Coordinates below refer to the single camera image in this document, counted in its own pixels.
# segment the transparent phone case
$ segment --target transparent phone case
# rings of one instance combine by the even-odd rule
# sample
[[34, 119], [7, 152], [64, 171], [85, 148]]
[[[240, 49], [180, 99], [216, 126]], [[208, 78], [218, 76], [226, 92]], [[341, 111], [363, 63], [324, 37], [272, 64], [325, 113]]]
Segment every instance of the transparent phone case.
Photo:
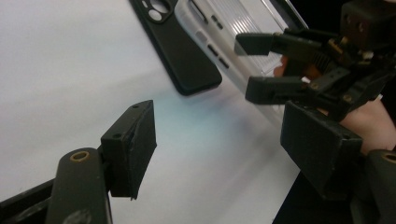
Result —
[[[237, 55], [235, 36], [306, 27], [288, 0], [179, 0], [175, 13], [186, 32], [243, 94], [249, 77], [273, 75], [280, 55]], [[282, 120], [283, 106], [256, 106], [270, 120], [278, 124]]]

